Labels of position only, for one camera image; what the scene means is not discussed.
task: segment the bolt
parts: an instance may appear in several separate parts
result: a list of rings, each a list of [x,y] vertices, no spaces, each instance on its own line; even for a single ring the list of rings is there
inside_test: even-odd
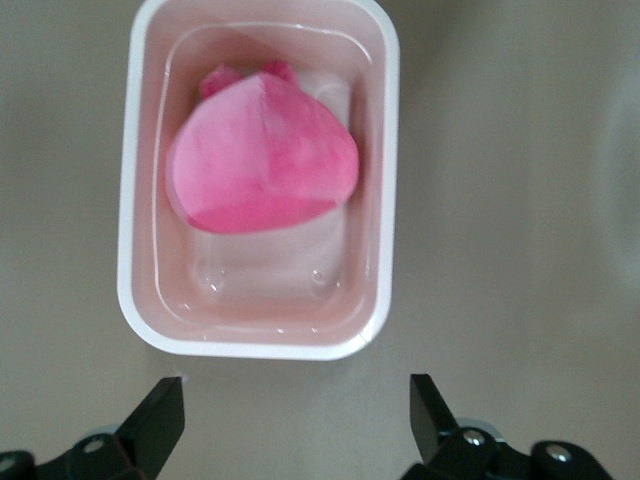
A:
[[[84,446],[83,450],[84,450],[84,453],[93,453],[100,450],[103,446],[104,446],[104,440],[98,438],[96,440],[92,440],[91,442],[87,443]]]
[[[477,430],[467,430],[462,435],[468,444],[479,447],[484,443],[484,436]]]
[[[16,461],[13,458],[3,458],[2,460],[0,460],[0,473],[11,470],[15,464]]]
[[[571,460],[571,454],[569,453],[569,450],[555,443],[547,446],[547,453],[551,458],[558,462],[567,463]]]

